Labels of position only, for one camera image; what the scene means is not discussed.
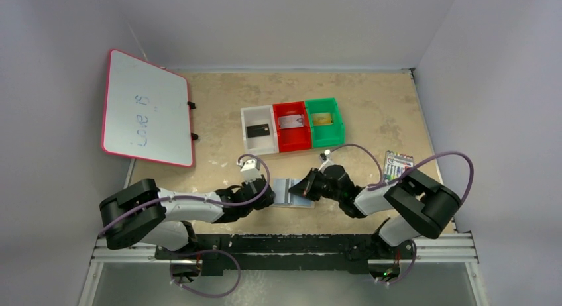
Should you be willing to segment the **green plastic bin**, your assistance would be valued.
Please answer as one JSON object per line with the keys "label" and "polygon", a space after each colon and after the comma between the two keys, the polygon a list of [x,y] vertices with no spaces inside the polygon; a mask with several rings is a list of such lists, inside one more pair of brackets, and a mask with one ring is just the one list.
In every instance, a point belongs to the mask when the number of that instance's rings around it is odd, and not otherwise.
{"label": "green plastic bin", "polygon": [[345,125],[335,98],[304,101],[308,113],[313,148],[342,145]]}

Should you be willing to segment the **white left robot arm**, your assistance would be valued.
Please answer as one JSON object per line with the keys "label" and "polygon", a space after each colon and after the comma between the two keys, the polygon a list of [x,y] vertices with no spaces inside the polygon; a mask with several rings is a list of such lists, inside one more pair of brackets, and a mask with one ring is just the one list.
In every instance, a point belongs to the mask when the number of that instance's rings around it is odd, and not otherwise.
{"label": "white left robot arm", "polygon": [[271,206],[274,198],[264,177],[206,194],[176,193],[143,179],[99,204],[100,235],[110,250],[145,243],[178,251],[195,239],[192,221],[232,223]]}

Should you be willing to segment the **white plastic bin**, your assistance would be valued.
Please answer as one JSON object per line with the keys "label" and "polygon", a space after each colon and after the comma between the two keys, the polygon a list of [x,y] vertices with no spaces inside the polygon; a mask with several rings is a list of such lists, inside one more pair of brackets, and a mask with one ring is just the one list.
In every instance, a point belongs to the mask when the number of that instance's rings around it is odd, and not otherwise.
{"label": "white plastic bin", "polygon": [[279,153],[272,105],[242,108],[241,123],[246,153],[258,156]]}

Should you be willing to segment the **red plastic bin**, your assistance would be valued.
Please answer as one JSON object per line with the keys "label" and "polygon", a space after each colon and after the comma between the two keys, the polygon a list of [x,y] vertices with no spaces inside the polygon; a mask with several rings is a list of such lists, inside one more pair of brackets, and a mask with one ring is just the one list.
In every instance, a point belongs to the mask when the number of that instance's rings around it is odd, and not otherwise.
{"label": "red plastic bin", "polygon": [[311,127],[303,101],[273,104],[279,152],[312,148]]}

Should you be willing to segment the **beige leather card holder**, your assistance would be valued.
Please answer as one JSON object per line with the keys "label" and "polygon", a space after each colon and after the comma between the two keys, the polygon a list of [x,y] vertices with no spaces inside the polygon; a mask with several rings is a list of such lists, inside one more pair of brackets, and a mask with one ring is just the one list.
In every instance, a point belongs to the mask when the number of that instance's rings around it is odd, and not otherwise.
{"label": "beige leather card holder", "polygon": [[313,209],[315,207],[314,201],[288,192],[298,182],[300,182],[300,179],[276,178],[272,186],[272,190],[275,192],[272,207]]}

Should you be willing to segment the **pack of coloured markers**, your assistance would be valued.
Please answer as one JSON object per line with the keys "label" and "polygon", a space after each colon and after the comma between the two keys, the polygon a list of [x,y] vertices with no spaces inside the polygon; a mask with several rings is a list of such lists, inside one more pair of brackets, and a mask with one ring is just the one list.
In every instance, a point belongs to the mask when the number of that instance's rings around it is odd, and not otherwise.
{"label": "pack of coloured markers", "polygon": [[390,181],[400,177],[414,164],[415,162],[412,156],[387,150],[383,169],[384,181]]}

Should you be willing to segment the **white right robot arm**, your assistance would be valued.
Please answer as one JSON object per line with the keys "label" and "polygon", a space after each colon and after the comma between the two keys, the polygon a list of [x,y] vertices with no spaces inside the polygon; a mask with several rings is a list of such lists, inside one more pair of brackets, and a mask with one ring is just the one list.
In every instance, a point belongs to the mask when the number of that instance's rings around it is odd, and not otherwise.
{"label": "white right robot arm", "polygon": [[397,216],[382,223],[374,239],[389,247],[424,236],[436,239],[461,207],[459,196],[419,170],[377,190],[355,185],[344,167],[312,168],[288,193],[311,201],[331,199],[349,217],[362,219],[394,209]]}

